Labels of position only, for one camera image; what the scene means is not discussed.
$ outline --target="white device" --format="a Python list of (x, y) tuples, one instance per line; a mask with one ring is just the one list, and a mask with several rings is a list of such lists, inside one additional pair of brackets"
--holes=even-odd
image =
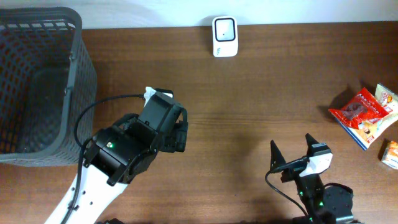
[[(325, 143), (318, 143), (312, 145), (312, 147), (320, 147), (326, 146)], [(307, 167), (303, 172), (300, 173), (299, 176), (305, 177), (311, 174), (320, 174), (323, 171), (327, 170), (330, 167), (331, 159), (333, 158), (332, 153), (325, 153), (319, 156), (310, 157), (310, 161), (307, 164)]]
[[(144, 93), (145, 104), (144, 104), (144, 107), (148, 103), (150, 98), (153, 95), (155, 95), (155, 93), (156, 93), (156, 90), (154, 90), (152, 87), (149, 87), (149, 86), (145, 87), (145, 93)], [(169, 96), (171, 98), (174, 98), (173, 94), (171, 94), (171, 93), (163, 93), (163, 94), (165, 94), (166, 96)]]
[(214, 57), (232, 57), (238, 53), (238, 25), (231, 16), (219, 16), (213, 19), (213, 55)]

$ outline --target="gray plastic basket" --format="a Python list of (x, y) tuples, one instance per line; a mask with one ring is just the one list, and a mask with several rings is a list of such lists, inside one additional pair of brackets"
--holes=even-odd
[[(0, 12), (0, 162), (76, 164), (79, 113), (94, 102), (96, 73), (81, 39), (81, 18), (66, 7)], [(91, 136), (94, 111), (79, 124)]]

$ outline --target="food packaging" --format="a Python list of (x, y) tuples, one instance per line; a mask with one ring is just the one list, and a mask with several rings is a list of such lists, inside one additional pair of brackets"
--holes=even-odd
[(377, 102), (375, 97), (363, 88), (341, 110), (329, 111), (346, 127), (359, 129), (365, 121), (372, 124), (388, 115), (388, 112)]
[(337, 116), (336, 119), (341, 127), (361, 146), (367, 150), (369, 146), (385, 131), (392, 123), (398, 120), (398, 96), (382, 84), (377, 84), (375, 99), (383, 107), (387, 115), (382, 118), (363, 120), (358, 128), (347, 126)]

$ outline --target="orange box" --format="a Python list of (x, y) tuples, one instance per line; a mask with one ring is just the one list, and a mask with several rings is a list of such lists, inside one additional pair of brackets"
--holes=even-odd
[(387, 145), (381, 162), (393, 169), (398, 169), (398, 143), (391, 141)]

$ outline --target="snack package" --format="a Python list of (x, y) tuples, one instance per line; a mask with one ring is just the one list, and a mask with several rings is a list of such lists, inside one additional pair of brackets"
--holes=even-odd
[(381, 162), (393, 169), (398, 169), (398, 144), (396, 142), (391, 141), (387, 145)]
[(346, 132), (361, 146), (367, 150), (374, 140), (377, 139), (392, 123), (398, 120), (398, 96), (387, 89), (382, 84), (377, 84), (375, 98), (377, 102), (388, 113), (381, 119), (371, 119), (362, 121), (358, 124), (358, 128), (350, 128), (345, 126), (338, 118), (338, 122)]
[(388, 115), (388, 112), (365, 88), (341, 110), (329, 109), (329, 111), (343, 123), (343, 125), (353, 129), (359, 129), (359, 125), (365, 121), (374, 124)]

